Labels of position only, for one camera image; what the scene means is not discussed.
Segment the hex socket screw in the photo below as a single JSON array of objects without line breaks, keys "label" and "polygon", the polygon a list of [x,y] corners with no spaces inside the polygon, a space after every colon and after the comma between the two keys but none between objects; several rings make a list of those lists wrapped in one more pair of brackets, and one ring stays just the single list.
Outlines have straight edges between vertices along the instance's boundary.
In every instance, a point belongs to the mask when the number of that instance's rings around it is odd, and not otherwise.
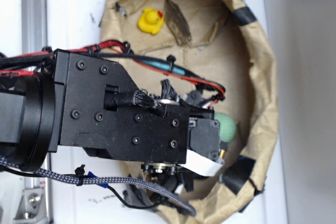
[{"label": "hex socket screw", "polygon": [[106,66],[106,65],[103,65],[103,66],[100,67],[99,72],[101,74],[107,74],[109,72],[109,67]]},{"label": "hex socket screw", "polygon": [[73,119],[79,119],[79,117],[80,117],[80,111],[79,111],[79,110],[73,110],[73,111],[71,112],[71,117],[72,117]]},{"label": "hex socket screw", "polygon": [[170,143],[169,143],[169,146],[171,147],[171,148],[177,148],[177,141],[176,140],[171,140],[170,141]]},{"label": "hex socket screw", "polygon": [[135,120],[136,122],[140,123],[140,122],[143,120],[143,116],[142,116],[142,114],[136,114],[136,115],[134,116],[134,120]]},{"label": "hex socket screw", "polygon": [[77,68],[78,68],[79,70],[83,70],[83,69],[85,69],[85,68],[86,68],[86,63],[85,63],[85,61],[83,61],[83,60],[79,60],[79,61],[77,62]]},{"label": "hex socket screw", "polygon": [[104,120],[104,115],[103,115],[103,113],[99,112],[95,115],[94,118],[96,119],[97,122],[101,122],[101,121]]},{"label": "hex socket screw", "polygon": [[177,127],[177,126],[179,125],[179,121],[178,121],[178,119],[174,119],[174,120],[172,120],[171,125],[172,125],[173,127]]},{"label": "hex socket screw", "polygon": [[134,137],[132,143],[135,145],[140,144],[140,138],[138,136]]}]

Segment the black screw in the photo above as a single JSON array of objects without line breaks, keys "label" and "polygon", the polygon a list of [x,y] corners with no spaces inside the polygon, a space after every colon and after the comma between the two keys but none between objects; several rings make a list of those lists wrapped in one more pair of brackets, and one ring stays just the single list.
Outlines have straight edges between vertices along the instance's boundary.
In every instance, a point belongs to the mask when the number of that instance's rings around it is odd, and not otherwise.
[{"label": "black screw", "polygon": [[133,144],[140,144],[140,138],[138,136],[134,137],[133,140],[132,140],[132,143]]},{"label": "black screw", "polygon": [[109,72],[109,68],[108,66],[106,65],[103,65],[100,67],[99,71],[102,73],[102,74],[107,74]]},{"label": "black screw", "polygon": [[211,160],[215,161],[218,159],[218,152],[217,151],[212,151],[210,153]]},{"label": "black screw", "polygon": [[212,128],[218,128],[219,127],[219,122],[217,120],[212,120],[211,121],[211,127]]},{"label": "black screw", "polygon": [[174,119],[172,122],[171,122],[172,126],[173,127],[177,127],[179,125],[179,121],[178,119]]},{"label": "black screw", "polygon": [[134,120],[135,120],[136,122],[141,122],[142,119],[143,119],[142,114],[136,114],[136,115],[134,116]]},{"label": "black screw", "polygon": [[176,140],[171,140],[169,145],[170,145],[171,148],[175,149],[177,147],[177,141]]},{"label": "black screw", "polygon": [[103,113],[99,112],[99,113],[97,113],[97,114],[95,115],[94,118],[95,118],[98,122],[101,122],[101,121],[104,120],[104,115],[103,115]]},{"label": "black screw", "polygon": [[71,113],[71,117],[73,119],[79,119],[79,117],[80,117],[80,111],[79,110],[73,110],[72,113]]},{"label": "black screw", "polygon": [[85,63],[85,61],[83,61],[83,60],[79,60],[79,61],[77,62],[77,68],[78,68],[79,70],[83,70],[83,69],[85,69],[85,68],[86,68],[86,63]]}]

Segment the white wall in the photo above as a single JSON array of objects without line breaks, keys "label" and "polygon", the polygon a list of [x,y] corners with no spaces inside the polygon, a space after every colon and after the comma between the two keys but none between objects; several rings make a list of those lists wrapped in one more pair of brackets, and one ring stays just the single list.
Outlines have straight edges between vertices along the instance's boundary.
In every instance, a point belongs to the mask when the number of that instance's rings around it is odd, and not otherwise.
[{"label": "white wall", "polygon": [[[19,55],[22,52],[21,0],[0,0],[0,5],[0,51],[7,56]],[[22,177],[0,173],[0,207],[4,210],[1,223],[12,223],[24,185]]]},{"label": "white wall", "polygon": [[336,223],[335,0],[265,0],[289,223]]}]

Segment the blue wire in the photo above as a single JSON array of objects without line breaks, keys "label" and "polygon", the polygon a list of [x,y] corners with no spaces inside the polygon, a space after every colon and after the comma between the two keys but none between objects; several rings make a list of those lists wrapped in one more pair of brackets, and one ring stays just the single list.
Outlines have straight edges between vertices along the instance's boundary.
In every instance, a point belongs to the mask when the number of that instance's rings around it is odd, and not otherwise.
[{"label": "blue wire", "polygon": [[[157,62],[157,61],[151,61],[151,60],[139,60],[142,63],[145,63],[146,65],[164,70],[164,71],[169,71],[170,69],[170,65],[169,64],[165,64],[165,63],[161,63],[161,62]],[[172,72],[175,74],[178,74],[179,76],[185,76],[185,71],[181,68],[178,67],[173,67]]]}]

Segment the red wire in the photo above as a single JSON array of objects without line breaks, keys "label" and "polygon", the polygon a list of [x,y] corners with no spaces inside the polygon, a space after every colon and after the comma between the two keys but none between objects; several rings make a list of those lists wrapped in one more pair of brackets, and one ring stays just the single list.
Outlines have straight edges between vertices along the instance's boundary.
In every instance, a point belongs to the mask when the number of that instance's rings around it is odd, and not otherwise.
[{"label": "red wire", "polygon": [[206,81],[206,80],[202,80],[202,79],[198,79],[198,78],[194,78],[194,77],[180,76],[180,75],[175,74],[175,73],[167,72],[167,71],[164,71],[164,70],[161,70],[161,69],[149,66],[149,65],[147,65],[145,63],[142,63],[140,61],[137,61],[137,60],[134,60],[134,61],[136,63],[142,65],[145,68],[151,69],[151,70],[159,72],[159,73],[166,74],[168,76],[178,77],[180,79],[187,80],[187,81],[189,81],[189,82],[191,82],[193,84],[203,83],[203,84],[209,85],[209,86],[215,88],[216,90],[218,90],[221,93],[222,97],[220,97],[219,99],[225,98],[225,92],[224,92],[224,90],[220,86],[216,85],[215,83],[212,83],[212,82]]},{"label": "red wire", "polygon": [[0,70],[0,77],[33,76],[34,72],[24,70]]},{"label": "red wire", "polygon": [[[119,41],[116,40],[106,40],[101,42],[98,45],[101,49],[103,48],[110,48],[111,50],[122,54],[122,51],[119,51],[113,47],[120,47],[121,50],[125,50],[125,45]],[[91,45],[87,46],[91,47],[94,51],[98,50],[97,45]],[[71,52],[88,52],[89,50],[87,47],[82,47],[80,49],[70,49],[69,51]],[[48,51],[41,51],[41,52],[32,52],[29,54],[24,54],[24,55],[19,55],[15,56],[15,58],[20,58],[20,57],[28,57],[28,56],[35,56],[35,55],[45,55],[48,56],[49,52]],[[24,71],[24,70],[0,70],[0,77],[19,77],[19,76],[32,76],[34,73],[31,71]]]},{"label": "red wire", "polygon": [[212,101],[212,103],[210,103],[207,107],[209,108],[209,107],[213,106],[213,105],[214,105],[215,103],[217,103],[217,102],[218,102],[218,99]]},{"label": "red wire", "polygon": [[[125,50],[125,45],[119,41],[116,41],[116,40],[107,40],[107,41],[103,41],[101,42],[99,45],[98,45],[101,49],[103,48],[109,48],[115,52],[118,52],[118,53],[122,53],[122,51]],[[94,51],[97,51],[98,50],[98,47],[97,45],[91,45],[91,46],[88,46],[88,47],[91,47]],[[120,49],[122,51],[119,51],[113,47],[120,47]],[[88,52],[89,50],[87,49],[87,47],[82,47],[80,49],[70,49],[69,51],[71,52]],[[49,55],[49,52],[48,51],[41,51],[41,52],[34,52],[34,53],[30,53],[30,54],[24,54],[24,55],[20,55],[20,56],[16,56],[16,57],[27,57],[27,56],[33,56],[33,55]],[[134,60],[135,62],[137,62],[138,64],[142,65],[143,67],[146,67],[148,69],[151,69],[153,71],[156,71],[156,72],[160,72],[160,73],[163,73],[167,76],[174,76],[174,77],[177,77],[177,78],[180,78],[180,79],[183,79],[183,80],[187,80],[191,83],[193,83],[194,85],[198,84],[198,83],[203,83],[203,84],[206,84],[206,85],[209,85],[213,88],[215,88],[216,90],[218,90],[222,97],[220,97],[219,99],[223,99],[225,98],[225,91],[218,85],[216,85],[215,83],[212,83],[210,81],[206,81],[206,80],[202,80],[202,79],[198,79],[198,78],[194,78],[194,77],[188,77],[188,76],[180,76],[178,74],[174,74],[174,73],[171,73],[171,72],[168,72],[168,71],[164,71],[164,70],[161,70],[161,69],[158,69],[158,68],[155,68],[155,67],[152,67],[152,66],[149,66],[147,64],[144,64],[142,62],[139,62],[137,60]],[[22,71],[22,70],[0,70],[0,77],[3,77],[3,76],[32,76],[34,73],[33,72],[30,72],[30,71]],[[216,102],[218,102],[218,99],[214,100],[209,106],[215,104]]]}]

